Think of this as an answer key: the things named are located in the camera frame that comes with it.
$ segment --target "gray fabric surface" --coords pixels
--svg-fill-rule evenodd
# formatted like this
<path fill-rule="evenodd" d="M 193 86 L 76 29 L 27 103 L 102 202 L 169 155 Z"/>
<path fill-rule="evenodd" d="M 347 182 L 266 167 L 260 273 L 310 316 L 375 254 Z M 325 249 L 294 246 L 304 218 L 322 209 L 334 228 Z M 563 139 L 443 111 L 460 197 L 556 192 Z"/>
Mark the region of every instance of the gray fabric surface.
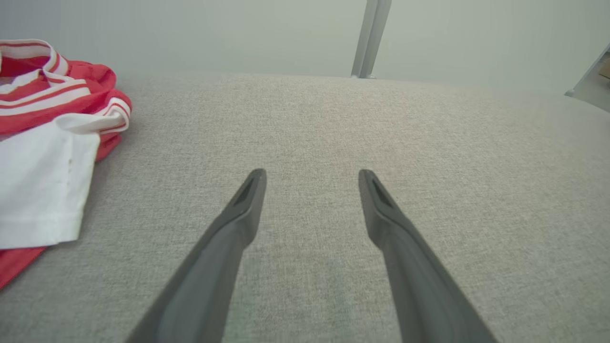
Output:
<path fill-rule="evenodd" d="M 250 170 L 225 342 L 396 342 L 370 168 L 499 341 L 610 341 L 610 114 L 564 96 L 299 76 L 132 78 L 81 238 L 0 292 L 0 341 L 118 342 Z"/>

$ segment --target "red fabric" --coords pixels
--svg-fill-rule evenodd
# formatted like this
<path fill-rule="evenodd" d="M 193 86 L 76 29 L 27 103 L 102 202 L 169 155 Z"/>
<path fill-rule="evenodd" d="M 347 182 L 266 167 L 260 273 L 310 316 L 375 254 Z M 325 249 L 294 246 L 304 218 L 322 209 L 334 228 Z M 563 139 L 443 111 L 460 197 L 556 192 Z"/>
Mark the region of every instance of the red fabric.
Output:
<path fill-rule="evenodd" d="M 0 250 L 0 289 L 42 254 L 46 247 Z"/>
<path fill-rule="evenodd" d="M 47 56 L 38 56 L 40 51 L 46 51 Z M 12 104 L 0 104 L 0 111 L 19 109 L 26 105 L 36 104 L 39 101 L 47 100 L 54 101 L 55 97 L 62 96 L 71 90 L 82 90 L 90 92 L 89 95 L 80 96 L 67 103 L 53 104 L 48 108 L 32 110 L 16 115 L 0 115 L 0 137 L 3 139 L 11 135 L 18 134 L 25 130 L 40 126 L 52 121 L 55 117 L 65 113 L 80 113 L 80 114 L 95 114 L 105 115 L 109 110 L 105 110 L 109 106 L 118 106 L 124 110 L 127 116 L 131 112 L 131 102 L 129 98 L 122 92 L 114 89 L 117 77 L 115 73 L 105 65 L 94 65 L 83 61 L 67 61 L 68 69 L 66 73 L 51 74 L 60 70 L 60 64 L 64 60 L 50 46 L 44 42 L 37 41 L 16 41 L 16 42 L 0 42 L 0 52 L 6 49 L 30 49 L 27 51 L 21 50 L 20 58 L 3 56 L 0 65 L 0 77 L 13 78 L 24 75 L 26 73 L 38 73 L 32 81 L 27 84 L 20 85 L 6 94 L 0 94 L 0 101 L 13 102 Z M 31 54 L 31 57 L 23 58 L 23 54 Z M 46 66 L 51 60 L 51 56 L 55 56 L 53 66 Z M 63 63 L 63 71 L 65 71 L 65 62 Z M 57 85 L 64 82 L 71 82 L 67 79 L 68 76 L 76 80 L 85 80 L 84 83 L 69 85 L 68 87 L 58 87 Z M 25 97 L 33 97 L 26 101 L 19 102 Z M 120 99 L 124 101 L 128 109 L 120 103 L 112 101 L 112 99 Z M 110 132 L 100 135 L 100 144 L 96 161 L 104 159 L 111 151 L 121 142 L 121 136 L 118 132 Z M 19 273 L 21 273 L 29 264 L 31 264 L 46 247 L 23 248 L 0 250 L 0 289 L 6 286 Z"/>

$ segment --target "white fabric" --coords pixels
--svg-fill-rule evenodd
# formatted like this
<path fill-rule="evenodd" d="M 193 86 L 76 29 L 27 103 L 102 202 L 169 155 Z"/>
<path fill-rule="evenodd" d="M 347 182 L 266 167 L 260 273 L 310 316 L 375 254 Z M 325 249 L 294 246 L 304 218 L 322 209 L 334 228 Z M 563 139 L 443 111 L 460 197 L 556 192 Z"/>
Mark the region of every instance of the white fabric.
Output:
<path fill-rule="evenodd" d="M 29 59 L 31 57 L 51 56 L 55 53 L 55 50 L 44 40 L 0 40 L 0 53 L 12 59 Z"/>
<path fill-rule="evenodd" d="M 122 121 L 65 114 L 0 142 L 0 249 L 78 238 L 99 145 L 99 127 Z"/>
<path fill-rule="evenodd" d="M 108 101 L 108 106 L 101 109 L 99 112 L 93 113 L 93 115 L 102 115 L 112 118 L 118 118 L 118 124 L 109 126 L 98 125 L 99 134 L 109 134 L 112 132 L 123 132 L 129 128 L 129 114 L 131 108 L 127 103 L 119 98 L 111 98 Z"/>

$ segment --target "couch cushion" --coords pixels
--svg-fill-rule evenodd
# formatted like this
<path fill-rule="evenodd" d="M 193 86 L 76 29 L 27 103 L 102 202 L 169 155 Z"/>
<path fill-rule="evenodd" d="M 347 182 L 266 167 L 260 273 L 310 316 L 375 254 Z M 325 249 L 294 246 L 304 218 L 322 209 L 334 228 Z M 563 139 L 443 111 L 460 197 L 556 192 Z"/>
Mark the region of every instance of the couch cushion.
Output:
<path fill-rule="evenodd" d="M 254 168 L 225 342 L 399 341 L 357 186 L 375 171 L 499 341 L 607 341 L 610 114 L 564 96 L 301 76 L 132 77 L 81 238 L 0 293 L 10 342 L 126 338 Z"/>

